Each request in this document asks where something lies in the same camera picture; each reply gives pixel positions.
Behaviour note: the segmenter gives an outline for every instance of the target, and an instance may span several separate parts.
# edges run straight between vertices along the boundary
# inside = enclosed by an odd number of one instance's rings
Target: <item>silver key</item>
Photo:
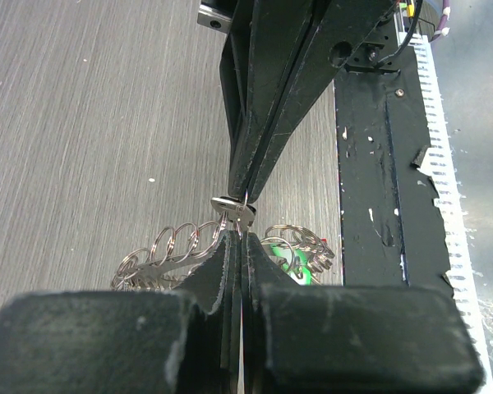
[[[235,222],[241,231],[248,231],[256,219],[256,210],[248,204],[226,197],[214,197],[212,207],[218,213],[226,213],[230,222]]]

